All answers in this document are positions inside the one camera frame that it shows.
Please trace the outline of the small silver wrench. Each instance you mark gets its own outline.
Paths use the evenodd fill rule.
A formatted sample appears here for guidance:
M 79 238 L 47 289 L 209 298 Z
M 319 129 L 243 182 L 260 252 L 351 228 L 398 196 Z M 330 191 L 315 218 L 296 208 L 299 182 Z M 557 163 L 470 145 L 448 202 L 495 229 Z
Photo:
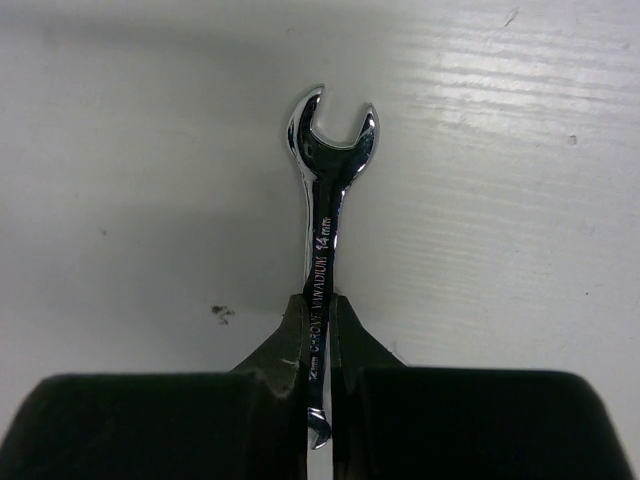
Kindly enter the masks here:
M 365 109 L 362 126 L 353 143 L 338 145 L 317 133 L 315 118 L 323 91 L 322 85 L 314 86 L 299 100 L 286 133 L 307 200 L 302 296 L 309 318 L 306 419 L 312 450 L 324 447 L 332 436 L 324 407 L 324 381 L 340 212 L 347 191 L 369 165 L 379 140 L 379 120 L 373 105 Z

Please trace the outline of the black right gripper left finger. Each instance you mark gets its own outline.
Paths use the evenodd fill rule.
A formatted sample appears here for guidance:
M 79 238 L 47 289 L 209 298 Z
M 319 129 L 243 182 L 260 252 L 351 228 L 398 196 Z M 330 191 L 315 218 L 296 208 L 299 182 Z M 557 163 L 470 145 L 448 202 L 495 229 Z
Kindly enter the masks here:
M 1 444 L 5 479 L 302 479 L 306 306 L 228 372 L 42 380 Z

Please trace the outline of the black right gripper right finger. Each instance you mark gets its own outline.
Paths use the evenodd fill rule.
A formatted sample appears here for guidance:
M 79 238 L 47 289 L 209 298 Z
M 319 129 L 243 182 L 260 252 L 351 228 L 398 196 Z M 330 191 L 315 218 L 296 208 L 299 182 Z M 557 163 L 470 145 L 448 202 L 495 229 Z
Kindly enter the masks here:
M 332 301 L 338 479 L 629 479 L 604 403 L 549 370 L 411 367 Z

